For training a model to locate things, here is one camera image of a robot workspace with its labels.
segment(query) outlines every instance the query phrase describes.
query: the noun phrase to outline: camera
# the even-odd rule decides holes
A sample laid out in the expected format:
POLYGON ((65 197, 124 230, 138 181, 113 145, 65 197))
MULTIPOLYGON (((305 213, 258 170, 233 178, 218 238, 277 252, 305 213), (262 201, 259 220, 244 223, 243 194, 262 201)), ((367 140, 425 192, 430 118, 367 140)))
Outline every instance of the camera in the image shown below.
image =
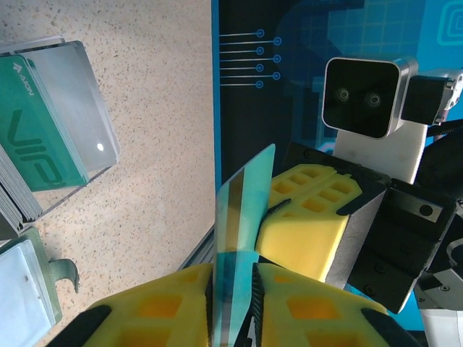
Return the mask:
POLYGON ((326 65, 323 122, 327 127, 383 139, 402 125, 412 57, 332 58, 326 65))

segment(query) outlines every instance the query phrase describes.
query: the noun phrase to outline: logo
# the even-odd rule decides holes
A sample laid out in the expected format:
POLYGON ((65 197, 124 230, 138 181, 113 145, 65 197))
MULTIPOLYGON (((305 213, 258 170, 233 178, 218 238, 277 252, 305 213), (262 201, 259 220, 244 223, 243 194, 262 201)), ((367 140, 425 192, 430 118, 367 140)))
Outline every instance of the logo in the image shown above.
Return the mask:
POLYGON ((24 87, 26 88, 27 92, 29 93, 29 95, 34 96, 34 92, 33 92, 32 88, 30 87, 30 84, 27 81, 27 78, 23 74, 21 74, 22 66, 19 65, 19 64, 13 63, 13 70, 15 70, 18 73, 18 75, 20 76, 20 79, 21 79, 24 87))
POLYGON ((441 46, 463 46, 462 0, 450 1, 443 7, 439 22, 438 43, 441 46))
POLYGON ((22 66, 16 63, 13 63, 13 69, 19 74, 22 71, 22 66))
POLYGON ((59 173, 56 164, 46 154, 47 149, 41 139, 17 140, 16 135, 21 114, 21 110, 13 112, 12 122, 8 129, 8 142, 16 148, 14 151, 20 155, 21 161, 34 163, 34 169, 47 185, 53 189, 65 187, 66 183, 63 182, 63 177, 59 173))

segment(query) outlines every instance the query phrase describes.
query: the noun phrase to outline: black panel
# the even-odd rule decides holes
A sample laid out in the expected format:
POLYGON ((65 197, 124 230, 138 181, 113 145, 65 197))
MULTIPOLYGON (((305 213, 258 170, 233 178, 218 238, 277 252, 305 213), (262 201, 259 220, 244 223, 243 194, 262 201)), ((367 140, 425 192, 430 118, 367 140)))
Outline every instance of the black panel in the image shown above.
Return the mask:
POLYGON ((455 210, 452 198, 393 180, 349 284, 397 313, 433 261, 455 210), (430 220, 429 212, 438 208, 440 214, 430 220))
POLYGON ((410 79, 402 119, 433 125, 443 121, 445 105, 453 91, 447 88, 447 77, 414 76, 410 79))
POLYGON ((82 312, 65 327, 47 346, 83 347, 111 313, 111 307, 101 305, 82 312))
POLYGON ((460 129, 425 148, 416 182, 457 200, 463 199, 462 177, 463 130, 460 129))
POLYGON ((421 347, 394 318, 374 309, 362 309, 362 313, 390 347, 421 347))
POLYGON ((252 315, 255 325, 255 341, 257 347, 262 347, 262 329, 263 329, 263 300, 265 291, 262 278, 259 274, 258 264, 252 266, 252 315))

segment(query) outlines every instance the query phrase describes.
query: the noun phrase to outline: teal plastic card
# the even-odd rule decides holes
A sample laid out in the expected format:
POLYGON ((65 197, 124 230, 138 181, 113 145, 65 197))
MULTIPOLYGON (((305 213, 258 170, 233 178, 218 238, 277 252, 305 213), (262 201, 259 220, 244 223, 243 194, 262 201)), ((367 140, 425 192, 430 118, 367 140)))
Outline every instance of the teal plastic card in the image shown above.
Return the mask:
POLYGON ((0 57, 0 95, 0 144, 29 188, 87 183, 85 170, 79 170, 83 164, 75 163, 23 57, 0 57))
POLYGON ((252 297, 259 225, 268 209, 275 145, 243 166, 216 198, 213 345, 235 346, 252 297))

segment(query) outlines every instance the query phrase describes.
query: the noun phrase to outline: blue grid pattern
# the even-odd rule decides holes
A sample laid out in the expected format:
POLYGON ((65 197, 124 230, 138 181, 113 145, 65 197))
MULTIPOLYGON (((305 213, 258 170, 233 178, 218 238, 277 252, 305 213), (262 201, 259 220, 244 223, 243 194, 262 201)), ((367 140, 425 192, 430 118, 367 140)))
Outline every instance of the blue grid pattern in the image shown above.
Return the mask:
POLYGON ((424 8, 423 0, 369 0, 363 9, 331 11, 328 38, 343 54, 415 56, 424 8))
POLYGON ((301 27, 300 33, 302 43, 324 59, 329 59, 333 55, 339 54, 332 44, 334 43, 336 46, 336 43, 330 43, 330 41, 327 40, 327 38, 329 38, 328 21, 328 13, 306 16, 303 19, 304 25, 301 27))
POLYGON ((442 10, 438 42, 441 46, 463 45, 463 1, 450 1, 442 10))

